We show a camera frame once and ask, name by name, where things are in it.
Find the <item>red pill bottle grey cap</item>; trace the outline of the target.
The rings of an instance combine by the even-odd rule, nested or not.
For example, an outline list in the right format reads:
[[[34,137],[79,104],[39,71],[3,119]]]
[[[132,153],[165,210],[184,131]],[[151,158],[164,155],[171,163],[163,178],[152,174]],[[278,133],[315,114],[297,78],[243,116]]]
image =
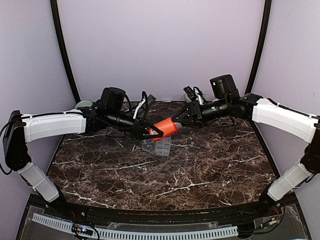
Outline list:
[[[152,139],[154,142],[175,134],[183,127],[181,123],[173,121],[171,117],[156,123],[154,126],[163,132],[162,137],[156,137]]]

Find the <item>clear plastic pill organizer box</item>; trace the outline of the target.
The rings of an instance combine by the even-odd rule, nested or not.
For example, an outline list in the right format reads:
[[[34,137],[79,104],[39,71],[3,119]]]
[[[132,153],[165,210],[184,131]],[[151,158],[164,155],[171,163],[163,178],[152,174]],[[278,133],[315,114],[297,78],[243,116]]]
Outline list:
[[[167,157],[170,154],[170,145],[171,136],[168,136],[158,141],[153,141],[152,139],[143,140],[141,148],[147,153]]]

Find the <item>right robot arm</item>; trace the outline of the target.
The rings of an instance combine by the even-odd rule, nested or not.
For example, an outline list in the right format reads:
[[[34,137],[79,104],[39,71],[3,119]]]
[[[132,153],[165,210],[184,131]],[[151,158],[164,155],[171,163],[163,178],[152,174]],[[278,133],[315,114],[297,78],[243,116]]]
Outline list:
[[[287,193],[320,172],[320,118],[264,98],[247,93],[240,96],[230,74],[210,80],[215,101],[205,102],[202,92],[196,87],[183,90],[190,99],[172,120],[184,127],[203,128],[208,122],[222,117],[234,117],[264,124],[292,134],[308,145],[302,158],[276,179],[261,195],[255,205],[255,213],[266,217],[275,208],[275,203]]]

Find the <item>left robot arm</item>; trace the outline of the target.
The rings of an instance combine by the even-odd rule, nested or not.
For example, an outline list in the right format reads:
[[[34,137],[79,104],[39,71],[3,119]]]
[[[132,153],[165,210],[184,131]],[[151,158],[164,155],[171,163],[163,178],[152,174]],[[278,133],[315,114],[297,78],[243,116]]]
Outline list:
[[[137,140],[163,137],[164,132],[147,119],[150,101],[146,92],[142,92],[141,102],[133,114],[122,111],[127,98],[124,90],[106,87],[97,101],[83,100],[71,110],[41,114],[13,111],[0,132],[4,161],[9,168],[6,174],[17,172],[34,191],[51,203],[50,208],[58,217],[67,218],[71,213],[70,206],[63,201],[58,187],[32,160],[27,144],[44,138],[95,133],[108,128],[129,133]]]

